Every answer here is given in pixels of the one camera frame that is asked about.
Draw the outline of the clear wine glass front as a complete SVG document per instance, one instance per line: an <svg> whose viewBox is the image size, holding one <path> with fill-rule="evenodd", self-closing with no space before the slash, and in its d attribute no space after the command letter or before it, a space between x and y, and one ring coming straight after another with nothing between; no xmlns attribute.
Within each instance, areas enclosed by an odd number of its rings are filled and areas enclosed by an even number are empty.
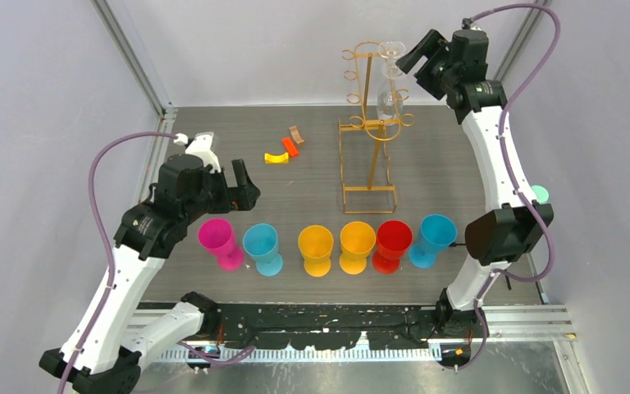
<svg viewBox="0 0 630 394"><path fill-rule="evenodd" d="M409 97L406 89L397 86L405 74L396 66L394 58L383 58L381 74L382 80L377 91L377 119L399 119L404 114L404 101Z"/></svg>

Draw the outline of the pink plastic wine glass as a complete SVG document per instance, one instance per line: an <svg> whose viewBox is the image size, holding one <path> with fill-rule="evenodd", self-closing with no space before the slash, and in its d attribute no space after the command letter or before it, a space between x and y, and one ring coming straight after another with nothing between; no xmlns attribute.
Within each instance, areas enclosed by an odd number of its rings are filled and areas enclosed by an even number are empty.
<svg viewBox="0 0 630 394"><path fill-rule="evenodd" d="M223 218L209 219L198 230L199 244L215 257L225 271L235 271L244 264L244 251L237 245L231 223Z"/></svg>

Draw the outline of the blue wine glass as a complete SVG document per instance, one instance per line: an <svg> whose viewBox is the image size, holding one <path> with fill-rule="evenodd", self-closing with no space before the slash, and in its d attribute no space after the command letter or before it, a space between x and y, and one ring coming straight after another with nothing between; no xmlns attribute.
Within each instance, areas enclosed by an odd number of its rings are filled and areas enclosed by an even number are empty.
<svg viewBox="0 0 630 394"><path fill-rule="evenodd" d="M276 276L283 268L276 228L267 223L251 226L243 236L244 251L255 262L257 271L265 277Z"/></svg>
<svg viewBox="0 0 630 394"><path fill-rule="evenodd" d="M450 247L457 237L455 224L446 216L431 214L420 224L417 240L410 246L408 256L417 268L430 268L437 255Z"/></svg>

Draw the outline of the yellow wine glass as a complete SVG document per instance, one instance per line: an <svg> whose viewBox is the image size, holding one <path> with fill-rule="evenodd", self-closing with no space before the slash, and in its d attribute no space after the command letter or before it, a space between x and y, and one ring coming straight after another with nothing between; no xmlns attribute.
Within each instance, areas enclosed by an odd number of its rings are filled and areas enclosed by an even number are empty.
<svg viewBox="0 0 630 394"><path fill-rule="evenodd" d="M341 269L349 275L362 273L376 242L376 232L369 224L354 221L344 225L340 232Z"/></svg>
<svg viewBox="0 0 630 394"><path fill-rule="evenodd" d="M324 277L331 270L334 237L324 226L305 227L298 237L298 247L304 259L304 270L311 277Z"/></svg>

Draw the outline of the yellow wine glass front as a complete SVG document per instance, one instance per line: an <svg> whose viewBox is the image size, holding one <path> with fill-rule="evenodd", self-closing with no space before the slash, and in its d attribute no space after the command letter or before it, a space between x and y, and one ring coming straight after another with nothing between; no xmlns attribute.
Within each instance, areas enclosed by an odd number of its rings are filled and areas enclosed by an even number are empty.
<svg viewBox="0 0 630 394"><path fill-rule="evenodd" d="M362 273L376 242L376 232L369 224L354 221L344 225L340 232L341 269L349 275Z"/></svg>

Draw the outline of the red plastic wine glass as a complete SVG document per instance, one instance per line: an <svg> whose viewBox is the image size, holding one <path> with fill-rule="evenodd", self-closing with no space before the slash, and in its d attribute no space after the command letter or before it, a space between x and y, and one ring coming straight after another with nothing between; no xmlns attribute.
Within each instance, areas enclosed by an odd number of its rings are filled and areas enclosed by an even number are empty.
<svg viewBox="0 0 630 394"><path fill-rule="evenodd" d="M400 260L413 243L413 233L405 222L389 220L383 222L377 230L376 250L372 265L382 274L395 273Z"/></svg>

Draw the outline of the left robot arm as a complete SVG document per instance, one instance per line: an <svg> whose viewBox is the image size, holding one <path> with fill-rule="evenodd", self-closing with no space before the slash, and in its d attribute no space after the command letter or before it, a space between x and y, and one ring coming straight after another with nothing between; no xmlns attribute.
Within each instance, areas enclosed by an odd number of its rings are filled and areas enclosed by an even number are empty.
<svg viewBox="0 0 630 394"><path fill-rule="evenodd" d="M204 214L249 211L261 194L244 161L231 162L235 186L225 173L193 154L177 154L161 165L149 195L127 210L113 240L108 268L79 327L59 348L47 350L39 366L78 393L130 393L143 370L186 337L212 338L220 326L217 304L195 291L146 326L126 329L141 296L189 226Z"/></svg>

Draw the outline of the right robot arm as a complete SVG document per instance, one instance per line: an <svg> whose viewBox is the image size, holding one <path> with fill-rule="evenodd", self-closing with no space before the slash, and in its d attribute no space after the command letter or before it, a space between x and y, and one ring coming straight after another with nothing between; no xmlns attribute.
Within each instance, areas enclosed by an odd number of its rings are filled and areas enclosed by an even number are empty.
<svg viewBox="0 0 630 394"><path fill-rule="evenodd" d="M509 127L508 99L498 80L486 77L489 39L462 29L446 39L429 30L396 66L454 110L471 143L485 191L486 213L464 233L468 256L454 281L443 289L432 315L436 329L458 336L477 323L483 298L499 275L532 251L554 219L528 183Z"/></svg>

